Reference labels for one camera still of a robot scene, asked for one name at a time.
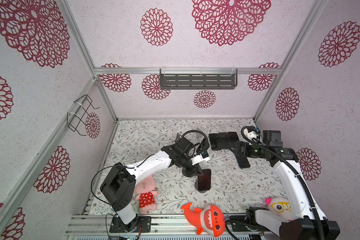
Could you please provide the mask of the teal-edged black phone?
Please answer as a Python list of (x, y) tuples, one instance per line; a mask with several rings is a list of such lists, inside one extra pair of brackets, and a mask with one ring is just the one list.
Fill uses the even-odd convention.
[(236, 143), (240, 141), (237, 132), (228, 132), (228, 138), (230, 143)]

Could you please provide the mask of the blue-edged black phone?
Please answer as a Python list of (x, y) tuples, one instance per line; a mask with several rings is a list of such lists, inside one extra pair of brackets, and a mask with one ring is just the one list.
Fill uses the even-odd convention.
[(218, 133), (219, 140), (218, 143), (218, 149), (219, 150), (227, 150), (230, 148), (231, 141), (229, 138), (229, 133)]

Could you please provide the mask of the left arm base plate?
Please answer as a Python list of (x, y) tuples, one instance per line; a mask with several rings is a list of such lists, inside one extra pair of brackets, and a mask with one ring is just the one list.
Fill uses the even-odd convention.
[(151, 217), (136, 216), (129, 224), (125, 224), (119, 216), (116, 216), (112, 219), (110, 233), (149, 233), (151, 225)]

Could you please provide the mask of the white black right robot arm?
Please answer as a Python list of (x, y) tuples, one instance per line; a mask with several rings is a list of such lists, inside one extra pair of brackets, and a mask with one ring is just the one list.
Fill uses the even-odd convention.
[(243, 127), (241, 135), (245, 142), (240, 143), (239, 152), (244, 158), (261, 158), (269, 161), (286, 191), (292, 219), (283, 220), (269, 210), (250, 207), (244, 221), (231, 223), (270, 231), (282, 240), (335, 240), (340, 235), (340, 227), (337, 222), (328, 220), (315, 201), (304, 179), (295, 151), (283, 147), (281, 132), (263, 133), (265, 140), (261, 143), (260, 132), (255, 127)]

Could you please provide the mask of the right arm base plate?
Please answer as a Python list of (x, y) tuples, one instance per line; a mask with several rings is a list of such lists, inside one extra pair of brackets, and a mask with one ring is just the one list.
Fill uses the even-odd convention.
[(255, 223), (247, 215), (230, 215), (227, 217), (227, 221), (231, 225), (233, 232), (256, 232), (267, 230)]

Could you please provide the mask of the black phone reddish screen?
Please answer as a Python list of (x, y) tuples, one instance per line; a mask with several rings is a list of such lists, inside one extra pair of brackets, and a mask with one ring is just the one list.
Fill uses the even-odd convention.
[(211, 176), (212, 176), (212, 171), (211, 171), (211, 169), (204, 169), (204, 170), (203, 170), (203, 175), (202, 175), (202, 176), (198, 176), (197, 181), (210, 182), (210, 183), (211, 183)]

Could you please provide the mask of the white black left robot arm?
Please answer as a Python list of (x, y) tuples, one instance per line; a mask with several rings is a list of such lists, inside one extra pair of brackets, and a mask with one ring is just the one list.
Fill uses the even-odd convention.
[(194, 150), (195, 155), (199, 156), (206, 153), (209, 146), (208, 139), (203, 139), (200, 144), (193, 144), (183, 138), (172, 145), (162, 147), (146, 160), (127, 166), (117, 163), (111, 166), (100, 190), (130, 232), (138, 222), (138, 215), (131, 205), (136, 185), (155, 172), (173, 165), (182, 168), (183, 174), (187, 177), (201, 173), (200, 166), (192, 163), (193, 157), (189, 152)]

